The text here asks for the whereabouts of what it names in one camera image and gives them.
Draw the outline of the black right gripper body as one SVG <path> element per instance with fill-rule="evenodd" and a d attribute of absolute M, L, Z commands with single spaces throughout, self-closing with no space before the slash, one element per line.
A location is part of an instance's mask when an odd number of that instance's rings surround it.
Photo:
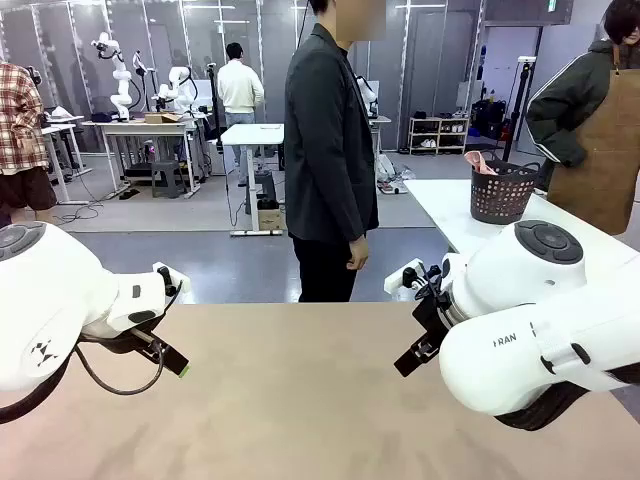
<path fill-rule="evenodd" d="M 451 307 L 449 294 L 432 288 L 422 288 L 415 295 L 415 299 L 418 305 L 412 315 L 425 333 L 413 343 L 411 349 L 438 350 L 451 328 L 445 315 Z"/>

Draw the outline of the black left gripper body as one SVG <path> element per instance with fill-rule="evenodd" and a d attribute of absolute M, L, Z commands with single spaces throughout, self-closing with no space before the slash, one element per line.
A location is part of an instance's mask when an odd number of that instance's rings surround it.
<path fill-rule="evenodd" d="M 118 332 L 115 336 L 83 331 L 79 336 L 79 341 L 100 344 L 115 354 L 138 352 L 157 356 L 161 352 L 160 341 L 148 327 L 134 327 Z"/>

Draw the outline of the blazer person right hand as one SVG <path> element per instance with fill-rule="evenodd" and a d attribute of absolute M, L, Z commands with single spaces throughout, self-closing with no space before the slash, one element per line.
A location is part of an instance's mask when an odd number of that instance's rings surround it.
<path fill-rule="evenodd" d="M 369 246 L 365 235 L 349 243 L 351 257 L 347 262 L 347 269 L 351 271 L 361 270 L 369 258 Z"/>

